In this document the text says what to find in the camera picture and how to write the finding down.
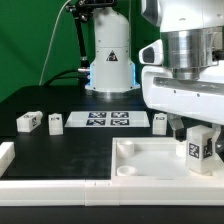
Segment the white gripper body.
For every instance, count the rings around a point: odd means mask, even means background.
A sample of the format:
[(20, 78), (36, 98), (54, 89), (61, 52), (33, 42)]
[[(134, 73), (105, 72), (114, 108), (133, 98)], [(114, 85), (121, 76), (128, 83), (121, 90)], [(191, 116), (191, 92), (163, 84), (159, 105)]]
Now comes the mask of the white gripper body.
[(160, 66), (142, 70), (148, 108), (224, 125), (224, 65), (206, 68), (197, 81), (177, 80)]

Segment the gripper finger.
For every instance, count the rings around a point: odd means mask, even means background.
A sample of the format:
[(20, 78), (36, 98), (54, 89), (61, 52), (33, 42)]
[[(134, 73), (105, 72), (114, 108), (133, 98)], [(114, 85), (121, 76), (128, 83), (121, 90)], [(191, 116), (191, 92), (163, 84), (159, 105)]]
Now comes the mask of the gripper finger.
[(215, 152), (217, 154), (224, 152), (224, 126), (213, 124), (212, 128), (215, 131), (215, 134), (213, 136), (213, 145)]
[(169, 114), (168, 123), (173, 131), (173, 137), (180, 142), (184, 141), (186, 139), (186, 132), (181, 117), (179, 115)]

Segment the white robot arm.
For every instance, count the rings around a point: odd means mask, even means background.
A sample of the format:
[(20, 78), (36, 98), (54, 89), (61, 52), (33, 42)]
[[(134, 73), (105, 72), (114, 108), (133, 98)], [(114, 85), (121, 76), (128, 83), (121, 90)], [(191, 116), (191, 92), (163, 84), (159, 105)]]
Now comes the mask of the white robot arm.
[(224, 0), (140, 0), (141, 15), (160, 37), (139, 51), (141, 82), (129, 58), (129, 24), (94, 3), (96, 56), (87, 89), (109, 96), (141, 89), (146, 106), (165, 112), (178, 138), (181, 119), (221, 127), (215, 152), (224, 152)]

